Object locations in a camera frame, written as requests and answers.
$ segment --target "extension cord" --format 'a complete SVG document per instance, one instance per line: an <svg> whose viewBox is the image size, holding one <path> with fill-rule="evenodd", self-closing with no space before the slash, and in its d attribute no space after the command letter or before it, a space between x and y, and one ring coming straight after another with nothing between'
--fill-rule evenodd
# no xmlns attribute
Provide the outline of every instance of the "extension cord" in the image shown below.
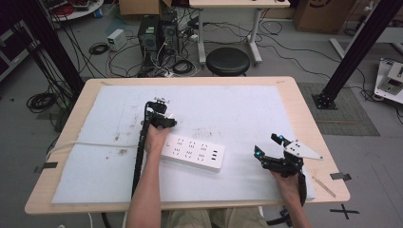
<svg viewBox="0 0 403 228"><path fill-rule="evenodd" d="M162 158L218 173L224 152L223 145L169 134L165 140Z"/></svg>

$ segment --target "desk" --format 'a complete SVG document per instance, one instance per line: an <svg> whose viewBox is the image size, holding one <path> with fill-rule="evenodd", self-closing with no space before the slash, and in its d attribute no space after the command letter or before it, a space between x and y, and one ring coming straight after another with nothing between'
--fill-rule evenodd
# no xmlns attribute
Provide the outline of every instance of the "desk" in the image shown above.
<svg viewBox="0 0 403 228"><path fill-rule="evenodd" d="M75 10L75 11L74 11L73 13L71 13L71 15L69 15L69 16L64 16L64 15L57 16L57 15L53 15L53 16L52 16L52 20L53 20L53 21L66 21L66 20L72 20L72 19L76 19L76 18L79 18L79 17L83 17L83 16L86 16L86 15L92 13L93 11L99 9L99 8L102 6L103 3L104 3L104 0L98 0L97 2L89 1L88 10L83 10L83 11Z"/></svg>
<svg viewBox="0 0 403 228"><path fill-rule="evenodd" d="M204 42L202 37L202 9L205 8L256 8L255 17L254 17L254 25L252 28L251 34L248 36L247 42L249 47L252 49L254 61L253 63L259 64L262 62L260 53L258 51L258 47L255 43L256 33L259 28L259 19L261 15L261 9L264 8L287 8L290 7L290 3L288 1L279 2L276 0L190 0L189 4L193 8L199 9L199 41L198 41L198 49L199 49L199 61L201 65L205 64L205 51L204 51Z"/></svg>
<svg viewBox="0 0 403 228"><path fill-rule="evenodd" d="M331 173L337 173L336 164L329 152L317 125L304 102L296 82L291 77L255 77L255 78L170 78L170 79L95 79L86 82L66 126L56 143L60 146L77 140L81 127L86 120L98 91L102 86L276 86L284 103L296 137L323 155L324 161L305 160L311 175L317 197L312 202L346 201L350 198L349 191L343 180L332 180ZM33 215L84 213L84 212L122 212L128 209L128 203L114 204L75 204L53 205L53 195L62 176L67 156L72 146L55 151L49 162L58 162L56 168L44 169L36 183L26 205L26 212ZM280 204L280 201L225 201L200 203L163 203L164 210L181 208L231 207Z"/></svg>

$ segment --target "human arm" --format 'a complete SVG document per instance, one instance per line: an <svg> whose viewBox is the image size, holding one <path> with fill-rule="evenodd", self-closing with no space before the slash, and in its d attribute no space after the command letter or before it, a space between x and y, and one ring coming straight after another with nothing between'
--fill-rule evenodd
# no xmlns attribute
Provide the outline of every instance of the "human arm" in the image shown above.
<svg viewBox="0 0 403 228"><path fill-rule="evenodd" d="M148 127L146 162L127 212L126 228L161 227L160 158L170 128Z"/></svg>
<svg viewBox="0 0 403 228"><path fill-rule="evenodd" d="M306 228L311 227L311 223L305 215L302 205L299 200L298 191L298 174L284 178L280 173L271 172L276 179L278 189L290 214L293 227Z"/></svg>

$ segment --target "white paper sheet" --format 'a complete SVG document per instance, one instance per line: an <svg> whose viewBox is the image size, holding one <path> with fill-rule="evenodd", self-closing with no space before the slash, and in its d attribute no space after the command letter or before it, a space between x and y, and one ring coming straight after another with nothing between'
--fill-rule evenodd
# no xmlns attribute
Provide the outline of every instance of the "white paper sheet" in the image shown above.
<svg viewBox="0 0 403 228"><path fill-rule="evenodd" d="M53 203L130 202L144 106L154 97L169 101L178 121L171 132L225 146L220 173L161 161L162 201L277 200L268 170L254 158L255 144L272 157L282 147L272 133L294 140L275 86L104 86L66 163ZM308 199L315 197L307 179Z"/></svg>

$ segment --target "cardboard box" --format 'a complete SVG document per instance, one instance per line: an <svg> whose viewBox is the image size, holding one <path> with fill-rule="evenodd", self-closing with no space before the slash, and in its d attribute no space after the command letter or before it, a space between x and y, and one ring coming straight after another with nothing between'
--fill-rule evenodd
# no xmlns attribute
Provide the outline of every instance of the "cardboard box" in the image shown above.
<svg viewBox="0 0 403 228"><path fill-rule="evenodd" d="M172 0L120 0L121 15L161 14Z"/></svg>
<svg viewBox="0 0 403 228"><path fill-rule="evenodd" d="M294 14L299 31L338 33L356 0L300 0Z"/></svg>
<svg viewBox="0 0 403 228"><path fill-rule="evenodd" d="M293 19L295 12L295 8L270 9L264 17L268 19Z"/></svg>

